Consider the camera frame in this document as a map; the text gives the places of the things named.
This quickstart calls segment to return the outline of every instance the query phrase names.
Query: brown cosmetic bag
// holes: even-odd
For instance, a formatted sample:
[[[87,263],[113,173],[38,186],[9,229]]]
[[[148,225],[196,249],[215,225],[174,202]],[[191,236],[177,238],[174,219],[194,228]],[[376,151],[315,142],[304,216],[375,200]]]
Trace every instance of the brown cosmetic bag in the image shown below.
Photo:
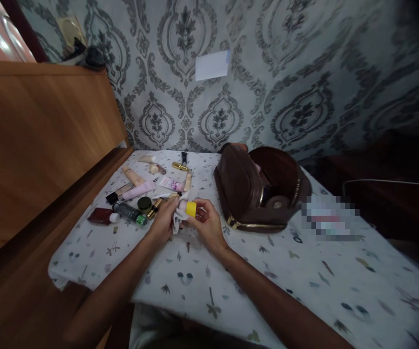
[[[311,195],[311,183],[297,162],[271,147],[247,153],[225,145],[214,177],[224,218],[233,229],[279,232]]]

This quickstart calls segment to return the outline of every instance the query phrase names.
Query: cable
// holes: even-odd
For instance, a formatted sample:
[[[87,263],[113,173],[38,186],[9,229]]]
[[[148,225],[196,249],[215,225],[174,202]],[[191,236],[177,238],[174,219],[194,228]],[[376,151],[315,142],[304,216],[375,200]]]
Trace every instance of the cable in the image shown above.
[[[351,182],[364,182],[364,181],[368,181],[368,182],[388,182],[388,183],[401,183],[401,184],[419,185],[419,182],[392,181],[392,180],[387,180],[387,179],[373,179],[373,178],[352,179],[352,180],[343,182],[343,184],[341,185],[341,191],[343,193],[343,196],[345,196],[345,184],[351,183]]]

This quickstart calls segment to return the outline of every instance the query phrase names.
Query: person's left hand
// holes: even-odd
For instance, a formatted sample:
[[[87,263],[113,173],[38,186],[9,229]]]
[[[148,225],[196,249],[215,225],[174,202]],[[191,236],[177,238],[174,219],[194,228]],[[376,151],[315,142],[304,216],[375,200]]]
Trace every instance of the person's left hand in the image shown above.
[[[172,216],[179,205],[179,198],[174,196],[163,202],[156,213],[148,234],[157,238],[161,247],[172,236]]]

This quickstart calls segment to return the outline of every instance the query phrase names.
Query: wooden cabinet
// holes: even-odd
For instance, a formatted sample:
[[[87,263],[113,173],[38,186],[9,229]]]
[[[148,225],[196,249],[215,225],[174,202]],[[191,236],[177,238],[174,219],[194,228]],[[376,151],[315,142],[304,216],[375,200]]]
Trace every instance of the wooden cabinet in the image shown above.
[[[59,340],[88,294],[51,256],[133,148],[106,73],[0,62],[0,341]]]

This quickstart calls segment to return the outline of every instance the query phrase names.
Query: damask wallpaper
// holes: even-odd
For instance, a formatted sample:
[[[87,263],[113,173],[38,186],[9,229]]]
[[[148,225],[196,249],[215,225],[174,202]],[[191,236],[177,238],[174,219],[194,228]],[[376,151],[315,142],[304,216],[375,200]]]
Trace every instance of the damask wallpaper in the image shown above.
[[[19,0],[49,58],[77,16],[137,149],[288,151],[307,168],[419,124],[419,18],[405,0]],[[195,57],[229,49],[226,77]]]

